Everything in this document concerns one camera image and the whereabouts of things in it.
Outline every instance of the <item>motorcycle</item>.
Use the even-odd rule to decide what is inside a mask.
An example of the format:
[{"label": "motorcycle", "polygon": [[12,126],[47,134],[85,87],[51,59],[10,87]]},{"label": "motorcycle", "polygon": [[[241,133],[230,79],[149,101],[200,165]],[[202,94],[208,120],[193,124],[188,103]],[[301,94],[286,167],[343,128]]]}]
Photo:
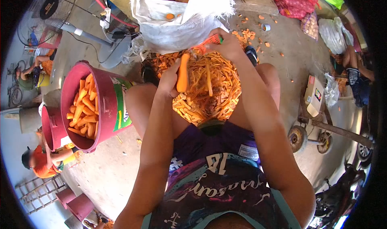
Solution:
[{"label": "motorcycle", "polygon": [[365,182],[365,177],[363,170],[358,171],[352,164],[346,164],[345,173],[336,184],[331,186],[326,179],[329,188],[316,194],[315,217],[321,218],[318,228],[332,228],[341,216],[350,212],[356,203],[351,186],[357,184],[357,190]]}]

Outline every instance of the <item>bucket of carrots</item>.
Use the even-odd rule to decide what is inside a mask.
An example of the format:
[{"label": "bucket of carrots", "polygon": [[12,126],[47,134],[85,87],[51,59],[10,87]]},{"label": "bucket of carrots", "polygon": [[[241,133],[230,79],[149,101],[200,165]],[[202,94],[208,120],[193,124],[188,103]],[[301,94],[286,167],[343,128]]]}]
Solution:
[{"label": "bucket of carrots", "polygon": [[125,94],[133,86],[124,77],[79,61],[68,73],[61,93],[61,116],[73,144],[85,153],[128,128]]}]

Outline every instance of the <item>green shirt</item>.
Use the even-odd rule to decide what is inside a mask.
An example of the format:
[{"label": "green shirt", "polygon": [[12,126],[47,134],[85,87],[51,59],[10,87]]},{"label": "green shirt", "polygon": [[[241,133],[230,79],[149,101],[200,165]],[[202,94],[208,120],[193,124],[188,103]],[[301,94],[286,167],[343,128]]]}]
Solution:
[{"label": "green shirt", "polygon": [[19,77],[17,80],[19,82],[19,87],[24,91],[31,91],[34,88],[32,77],[30,77],[30,75],[26,75],[26,77],[27,80],[23,80],[22,77]]}]

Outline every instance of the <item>mesh bag of potatoes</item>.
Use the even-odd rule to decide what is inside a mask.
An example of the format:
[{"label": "mesh bag of potatoes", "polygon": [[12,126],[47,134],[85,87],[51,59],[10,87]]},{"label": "mesh bag of potatoes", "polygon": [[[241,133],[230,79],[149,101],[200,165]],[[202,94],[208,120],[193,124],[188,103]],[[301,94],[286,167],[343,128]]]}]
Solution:
[{"label": "mesh bag of potatoes", "polygon": [[301,20],[301,29],[309,37],[318,41],[318,24],[317,24],[317,15],[315,12],[307,13],[305,17]]}]

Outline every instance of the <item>green label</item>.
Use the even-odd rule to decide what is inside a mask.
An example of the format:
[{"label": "green label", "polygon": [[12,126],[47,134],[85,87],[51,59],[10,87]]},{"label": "green label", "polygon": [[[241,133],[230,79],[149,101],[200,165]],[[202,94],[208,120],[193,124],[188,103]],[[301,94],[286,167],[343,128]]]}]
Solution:
[{"label": "green label", "polygon": [[132,124],[132,120],[126,110],[125,94],[133,85],[129,81],[121,78],[110,77],[110,79],[113,82],[114,91],[116,92],[117,97],[117,120],[113,131],[118,131],[119,129]]}]

